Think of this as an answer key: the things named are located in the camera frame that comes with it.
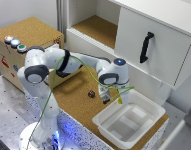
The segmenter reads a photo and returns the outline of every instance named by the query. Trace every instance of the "white robotic arm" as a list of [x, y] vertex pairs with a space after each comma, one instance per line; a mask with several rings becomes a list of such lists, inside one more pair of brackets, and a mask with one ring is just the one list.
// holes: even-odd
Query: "white robotic arm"
[[[49, 48], [45, 52], [43, 48], [33, 46], [27, 51], [25, 66], [19, 69], [18, 78], [25, 90], [32, 97], [37, 97], [41, 110], [44, 109], [51, 92], [50, 88], [42, 82], [49, 74], [49, 69], [55, 69], [58, 66], [56, 73], [61, 77], [63, 77], [64, 73], [74, 73], [83, 65], [74, 56], [96, 70], [99, 82], [102, 85], [115, 86], [116, 88], [128, 87], [128, 66], [123, 59], [118, 58], [110, 63], [110, 60], [106, 58], [70, 53], [67, 50], [57, 48]], [[107, 103], [110, 100], [109, 89], [101, 85], [98, 88], [103, 103]], [[121, 98], [123, 104], [127, 104], [128, 92], [123, 93]], [[42, 119], [32, 135], [30, 144], [38, 149], [45, 149], [44, 143], [51, 139], [58, 130], [58, 114], [59, 107], [57, 101], [54, 95], [51, 94]]]

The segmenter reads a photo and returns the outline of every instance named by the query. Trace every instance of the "cardboard box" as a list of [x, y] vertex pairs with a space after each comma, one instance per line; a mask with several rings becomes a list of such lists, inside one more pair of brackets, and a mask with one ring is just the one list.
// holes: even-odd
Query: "cardboard box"
[[26, 45], [27, 48], [37, 45], [45, 49], [55, 43], [59, 43], [59, 47], [64, 48], [64, 35], [34, 17], [0, 29], [0, 71], [21, 91], [23, 91], [23, 87], [18, 80], [17, 71], [24, 66], [26, 54], [20, 54], [16, 49], [12, 49], [10, 45], [5, 44], [4, 39], [7, 35], [19, 39], [21, 44]]

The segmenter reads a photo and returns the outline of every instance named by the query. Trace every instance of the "white plastic bin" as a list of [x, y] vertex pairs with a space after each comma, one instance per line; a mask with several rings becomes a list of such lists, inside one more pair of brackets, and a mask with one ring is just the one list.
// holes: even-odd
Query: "white plastic bin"
[[131, 149], [165, 113], [135, 90], [130, 90], [129, 102], [121, 105], [117, 99], [92, 119], [100, 133], [121, 149]]

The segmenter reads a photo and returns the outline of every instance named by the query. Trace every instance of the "green cable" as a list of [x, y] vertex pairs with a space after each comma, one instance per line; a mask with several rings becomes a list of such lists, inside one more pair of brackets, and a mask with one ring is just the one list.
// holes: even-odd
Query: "green cable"
[[[109, 87], [109, 86], [106, 86], [106, 85], [101, 84], [101, 83], [95, 78], [95, 76], [92, 74], [92, 72], [89, 70], [89, 68], [87, 67], [87, 65], [85, 65], [82, 60], [80, 60], [79, 58], [77, 58], [77, 57], [75, 57], [75, 56], [71, 56], [71, 57], [73, 57], [73, 58], [77, 59], [78, 61], [80, 61], [80, 62], [85, 66], [85, 68], [86, 68], [87, 71], [90, 73], [90, 75], [93, 77], [93, 79], [94, 79], [98, 84], [100, 84], [101, 86], [106, 87], [106, 88], [109, 88], [109, 89], [117, 89], [117, 90], [118, 90], [118, 89], [126, 89], [125, 91], [123, 91], [123, 92], [121, 92], [121, 93], [118, 93], [118, 94], [116, 94], [115, 96], [113, 96], [112, 98], [110, 98], [110, 100], [113, 100], [115, 97], [117, 97], [117, 96], [119, 96], [119, 95], [121, 95], [121, 94], [123, 94], [123, 93], [125, 93], [125, 92], [127, 92], [127, 91], [129, 91], [129, 90], [131, 90], [131, 89], [134, 89], [134, 86], [131, 86], [131, 87], [123, 87], [123, 88], [114, 88], [114, 87]], [[45, 106], [44, 106], [44, 109], [43, 109], [43, 111], [42, 111], [42, 114], [40, 115], [40, 118], [39, 118], [39, 120], [38, 120], [38, 122], [37, 122], [35, 128], [33, 129], [32, 134], [31, 134], [30, 137], [29, 137], [26, 150], [28, 150], [28, 146], [29, 146], [29, 142], [31, 141], [31, 137], [32, 137], [32, 135], [33, 135], [35, 129], [37, 128], [39, 122], [41, 121], [42, 116], [43, 116], [43, 114], [44, 114], [44, 112], [45, 112], [46, 106], [48, 105], [48, 102], [49, 102], [49, 100], [50, 100], [51, 94], [53, 93], [53, 87], [54, 87], [54, 82], [55, 82], [56, 70], [57, 70], [57, 68], [58, 68], [59, 63], [61, 62], [61, 60], [62, 60], [63, 58], [64, 58], [64, 56], [61, 57], [61, 58], [58, 60], [58, 62], [57, 62], [57, 65], [56, 65], [55, 70], [54, 70], [53, 84], [52, 84], [52, 86], [51, 86], [51, 92], [50, 92], [50, 94], [49, 94], [49, 96], [48, 96], [48, 99], [47, 99], [47, 101], [46, 101], [46, 104], [45, 104]]]

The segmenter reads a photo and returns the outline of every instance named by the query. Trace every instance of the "black handle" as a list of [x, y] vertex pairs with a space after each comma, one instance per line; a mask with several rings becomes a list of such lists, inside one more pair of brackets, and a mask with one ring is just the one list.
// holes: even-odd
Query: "black handle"
[[144, 39], [142, 52], [141, 52], [141, 56], [140, 56], [140, 63], [141, 64], [144, 63], [145, 61], [147, 61], [147, 59], [148, 59], [148, 57], [146, 56], [146, 52], [148, 49], [149, 39], [151, 39], [152, 37], [154, 37], [154, 34], [151, 32], [148, 32], [146, 38]]

